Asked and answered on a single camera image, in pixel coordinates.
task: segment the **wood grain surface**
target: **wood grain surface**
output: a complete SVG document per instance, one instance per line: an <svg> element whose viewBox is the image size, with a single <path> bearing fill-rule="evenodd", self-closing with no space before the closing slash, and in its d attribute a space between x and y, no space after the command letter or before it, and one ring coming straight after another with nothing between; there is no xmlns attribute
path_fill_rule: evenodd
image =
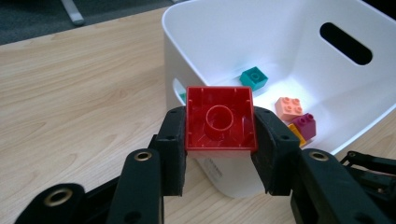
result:
<svg viewBox="0 0 396 224"><path fill-rule="evenodd" d="M0 46L0 223L55 184L107 182L159 131L164 11ZM346 150L396 159L395 118ZM166 223L294 223L289 197L228 198L187 163L183 197L165 198Z"/></svg>

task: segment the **wooden table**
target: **wooden table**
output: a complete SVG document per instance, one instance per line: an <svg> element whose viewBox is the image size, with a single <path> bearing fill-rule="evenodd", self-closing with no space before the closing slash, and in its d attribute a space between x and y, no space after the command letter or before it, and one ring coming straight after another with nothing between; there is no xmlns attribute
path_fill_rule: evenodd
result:
<svg viewBox="0 0 396 224"><path fill-rule="evenodd" d="M0 223L42 190L91 190L120 174L166 113L165 9L0 47ZM393 112L346 150L396 159ZM188 159L167 223L293 223L289 197L231 199Z"/></svg>

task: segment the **white plastic bin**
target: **white plastic bin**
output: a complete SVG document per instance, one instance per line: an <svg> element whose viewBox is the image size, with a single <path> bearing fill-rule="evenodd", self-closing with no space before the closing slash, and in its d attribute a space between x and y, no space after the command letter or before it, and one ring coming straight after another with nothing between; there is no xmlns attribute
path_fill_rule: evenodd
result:
<svg viewBox="0 0 396 224"><path fill-rule="evenodd" d="M366 47L358 64L320 33L331 23ZM259 67L269 77L253 104L275 111L281 96L299 98L315 116L308 145L335 154L396 107L396 21L361 0L198 0L163 15L167 107L183 105L187 86L240 86ZM198 160L223 193L263 189L250 160Z"/></svg>

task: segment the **orange lego brick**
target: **orange lego brick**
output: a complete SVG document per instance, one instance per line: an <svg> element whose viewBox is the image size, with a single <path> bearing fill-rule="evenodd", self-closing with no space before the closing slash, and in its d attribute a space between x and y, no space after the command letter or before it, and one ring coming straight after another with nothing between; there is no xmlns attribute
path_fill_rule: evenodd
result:
<svg viewBox="0 0 396 224"><path fill-rule="evenodd" d="M300 147L303 147L306 144L306 141L298 131L297 127L291 123L288 125L288 128L300 139Z"/></svg>
<svg viewBox="0 0 396 224"><path fill-rule="evenodd" d="M279 97L275 103L277 116L285 121L291 121L303 114L303 109L300 105L300 100L289 97Z"/></svg>

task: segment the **gray carpet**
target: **gray carpet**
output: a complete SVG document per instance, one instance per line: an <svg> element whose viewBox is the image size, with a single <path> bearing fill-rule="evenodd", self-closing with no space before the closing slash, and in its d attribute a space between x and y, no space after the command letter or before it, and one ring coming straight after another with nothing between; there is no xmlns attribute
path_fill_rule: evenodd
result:
<svg viewBox="0 0 396 224"><path fill-rule="evenodd" d="M171 0L75 0L86 25L169 7ZM61 0L0 0L0 45L75 29Z"/></svg>

